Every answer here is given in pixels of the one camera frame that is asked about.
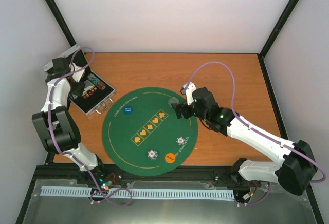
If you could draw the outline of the white blue chip stack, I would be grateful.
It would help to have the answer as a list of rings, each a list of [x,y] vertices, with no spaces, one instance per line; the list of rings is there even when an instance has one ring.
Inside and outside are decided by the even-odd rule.
[[[153,150],[153,149],[151,149],[151,150],[149,150],[149,151],[147,152],[147,156],[148,156],[151,160],[156,160],[157,157],[158,157],[158,152],[157,152],[157,150]]]
[[[179,137],[177,138],[176,142],[178,145],[184,145],[186,140],[183,137]]]

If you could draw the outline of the blue small blind button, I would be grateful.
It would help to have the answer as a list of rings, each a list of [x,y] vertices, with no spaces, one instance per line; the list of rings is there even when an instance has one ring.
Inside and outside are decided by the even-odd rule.
[[[123,113],[126,115],[130,115],[130,114],[132,114],[132,112],[133,112],[133,107],[130,105],[125,106],[123,109]]]

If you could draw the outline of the orange big blind button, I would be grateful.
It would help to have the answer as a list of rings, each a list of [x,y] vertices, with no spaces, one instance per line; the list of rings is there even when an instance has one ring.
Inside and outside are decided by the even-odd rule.
[[[167,153],[165,155],[165,162],[168,164],[172,164],[176,161],[176,156],[174,153]]]

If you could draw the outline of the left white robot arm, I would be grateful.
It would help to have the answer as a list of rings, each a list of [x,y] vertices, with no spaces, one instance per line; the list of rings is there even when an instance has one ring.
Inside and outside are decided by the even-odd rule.
[[[82,172],[89,171],[95,184],[102,184],[107,171],[100,158],[81,143],[79,128],[68,112],[69,99],[83,96],[84,69],[66,58],[52,60],[53,72],[46,78],[46,101],[39,113],[32,115],[32,123],[47,152],[61,154],[72,160]]]

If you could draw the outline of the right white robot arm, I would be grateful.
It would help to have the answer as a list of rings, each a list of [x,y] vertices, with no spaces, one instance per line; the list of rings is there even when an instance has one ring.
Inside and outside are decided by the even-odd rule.
[[[220,107],[205,87],[190,84],[186,99],[171,98],[168,104],[178,119],[199,118],[210,130],[240,140],[271,159],[270,162],[239,159],[231,168],[236,184],[242,181],[267,181],[279,184],[291,194],[300,196],[317,172],[310,145],[294,143],[266,132],[227,107]]]

